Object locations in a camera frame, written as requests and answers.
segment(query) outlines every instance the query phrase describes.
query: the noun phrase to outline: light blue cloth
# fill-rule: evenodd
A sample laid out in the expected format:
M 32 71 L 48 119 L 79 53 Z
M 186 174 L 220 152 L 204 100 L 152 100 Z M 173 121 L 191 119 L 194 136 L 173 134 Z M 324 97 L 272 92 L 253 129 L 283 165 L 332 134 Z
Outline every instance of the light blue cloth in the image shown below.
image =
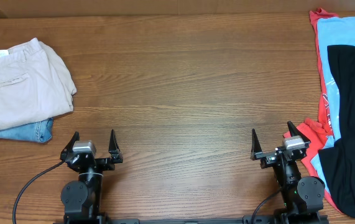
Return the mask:
M 327 148 L 333 146 L 334 146 L 334 137 L 328 136 L 328 140 L 326 140 L 325 146 L 322 150 L 328 150 Z M 316 170 L 318 177 L 325 183 L 325 190 L 329 192 L 329 188 L 328 185 L 326 184 L 326 180 L 324 176 L 324 171 L 322 170 L 322 166 L 321 166 L 320 155 L 317 153 L 316 156 L 314 156 L 314 158 L 310 162 L 313 165 L 314 169 Z
M 0 139 L 47 142 L 52 138 L 53 118 L 0 130 Z
M 329 67 L 327 46 L 341 44 L 355 46 L 355 17 L 319 19 L 317 30 L 322 71 L 328 94 L 331 125 L 334 139 L 337 141 L 341 137 L 339 127 L 340 96 Z

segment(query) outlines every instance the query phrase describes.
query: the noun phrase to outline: pile of clothes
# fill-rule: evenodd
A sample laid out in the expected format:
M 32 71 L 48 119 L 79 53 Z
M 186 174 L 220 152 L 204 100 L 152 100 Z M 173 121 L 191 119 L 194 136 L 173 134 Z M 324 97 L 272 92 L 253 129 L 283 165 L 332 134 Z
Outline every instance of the pile of clothes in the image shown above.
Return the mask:
M 318 9 L 310 12 L 310 22 L 321 96 L 318 122 L 307 118 L 298 126 L 311 140 L 302 162 L 326 184 L 327 201 L 355 218 L 355 17 Z
M 63 60 L 36 38 L 0 50 L 0 138 L 47 142 L 75 93 Z

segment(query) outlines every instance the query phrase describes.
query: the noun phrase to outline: clothing label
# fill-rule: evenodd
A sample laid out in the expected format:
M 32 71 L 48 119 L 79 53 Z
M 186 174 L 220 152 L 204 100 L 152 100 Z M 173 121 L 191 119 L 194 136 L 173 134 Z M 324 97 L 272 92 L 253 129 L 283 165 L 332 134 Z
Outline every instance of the clothing label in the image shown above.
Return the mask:
M 0 50 L 0 57 L 7 56 L 7 55 L 9 55 L 8 50 Z

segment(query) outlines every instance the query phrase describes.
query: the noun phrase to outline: black garment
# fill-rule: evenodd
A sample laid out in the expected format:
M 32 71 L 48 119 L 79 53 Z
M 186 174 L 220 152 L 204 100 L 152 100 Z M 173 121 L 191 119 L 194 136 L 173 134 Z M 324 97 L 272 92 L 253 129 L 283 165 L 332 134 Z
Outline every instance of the black garment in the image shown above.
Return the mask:
M 341 139 L 318 152 L 333 202 L 355 218 L 355 47 L 328 46 L 328 60 L 340 93 Z

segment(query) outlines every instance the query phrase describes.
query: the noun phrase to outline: white cloth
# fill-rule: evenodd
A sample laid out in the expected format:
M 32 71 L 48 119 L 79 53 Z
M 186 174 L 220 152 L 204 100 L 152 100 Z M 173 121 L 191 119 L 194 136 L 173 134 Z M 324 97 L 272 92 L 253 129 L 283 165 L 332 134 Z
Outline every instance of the white cloth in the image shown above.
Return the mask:
M 71 74 L 54 50 L 31 41 L 0 57 L 0 130 L 73 110 Z

